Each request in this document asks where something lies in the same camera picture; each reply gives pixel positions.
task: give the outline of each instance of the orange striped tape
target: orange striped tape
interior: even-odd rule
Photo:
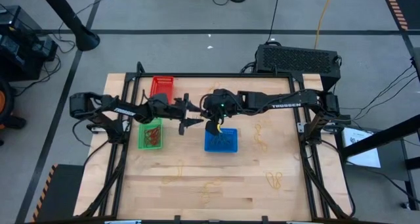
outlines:
[[[400,10],[400,6],[398,5],[396,0],[388,0],[389,4],[391,5],[392,11],[394,12],[395,16],[397,17],[397,21],[400,24],[400,27],[403,30],[408,29],[408,25],[406,22],[406,19],[404,18],[404,15],[402,14]]]
[[[53,177],[53,174],[54,174],[54,171],[57,168],[57,165],[58,164],[54,164],[51,167],[50,172],[48,173],[47,180],[45,181],[44,188],[42,189],[41,197],[39,197],[39,200],[37,202],[37,206],[35,208],[35,211],[32,214],[31,222],[33,222],[33,223],[36,221],[36,219],[38,218],[39,212],[41,211],[42,202],[45,200],[45,196],[47,195],[48,187],[51,183],[51,178]]]

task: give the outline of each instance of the white paper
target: white paper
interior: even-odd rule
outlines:
[[[344,128],[343,130],[344,146],[350,146],[371,135],[372,133],[360,131],[358,129]],[[381,167],[381,163],[379,161],[378,150],[376,148],[373,148],[361,154],[357,154],[355,156],[351,156],[348,158],[348,161],[356,165],[360,165],[360,166],[369,166],[373,168]]]

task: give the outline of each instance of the wooden table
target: wooden table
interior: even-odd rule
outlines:
[[[120,95],[124,77],[125,74],[109,74],[104,94]],[[151,81],[151,78],[140,79],[137,104],[142,89],[147,94],[150,92]],[[305,75],[304,84],[306,88],[322,88],[319,75]],[[175,78],[174,97],[182,98],[184,93],[189,93],[190,100],[198,105],[201,96],[214,88],[225,88],[234,93],[239,90],[290,93],[288,80],[282,78]],[[107,115],[113,119],[117,116],[113,112],[107,112]],[[266,150],[256,140],[255,127],[258,125],[261,126],[259,138],[266,144]],[[260,221],[262,215],[267,215],[271,221],[311,219],[292,109],[227,118],[223,127],[238,129],[239,149],[235,154],[204,151],[205,123],[189,127],[184,136],[178,135],[179,122],[176,120],[164,120],[163,126],[163,148],[139,150],[139,124],[133,122],[119,219],[162,220],[173,219],[174,215],[180,215],[184,220]],[[323,135],[323,139],[335,144],[332,135]],[[93,135],[91,152],[105,140],[105,134]],[[110,149],[111,145],[105,146],[87,164],[75,215],[83,212],[101,190]],[[326,189],[336,203],[350,213],[338,154],[326,145],[318,146],[318,154]],[[270,186],[269,172],[282,174],[278,190]],[[113,195],[114,190],[110,191],[107,214]],[[320,197],[315,187],[314,196],[321,217]]]

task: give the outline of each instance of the plastic basket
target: plastic basket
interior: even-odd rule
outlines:
[[[206,152],[237,152],[238,130],[223,128],[217,136],[205,132],[204,151]]]
[[[152,88],[150,96],[158,93],[166,93],[169,104],[172,103],[173,77],[172,76],[154,76],[152,79]]]
[[[151,129],[155,129],[157,127],[160,127],[160,138],[159,138],[159,143],[154,146],[151,145],[150,143],[147,143],[145,141],[145,137],[146,137],[146,132],[148,130]],[[162,124],[162,119],[161,118],[155,118],[154,120],[152,120],[152,122],[148,123],[148,124],[141,124],[140,128],[138,130],[138,149],[159,149],[162,148],[163,146],[163,124]]]

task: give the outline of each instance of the green basket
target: green basket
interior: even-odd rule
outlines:
[[[155,129],[157,127],[160,127],[160,142],[156,146],[153,146],[151,144],[146,144],[144,142],[145,138],[145,132],[150,129]],[[161,118],[156,118],[152,120],[152,122],[148,124],[140,124],[140,128],[138,130],[138,149],[159,149],[163,146],[163,124]]]

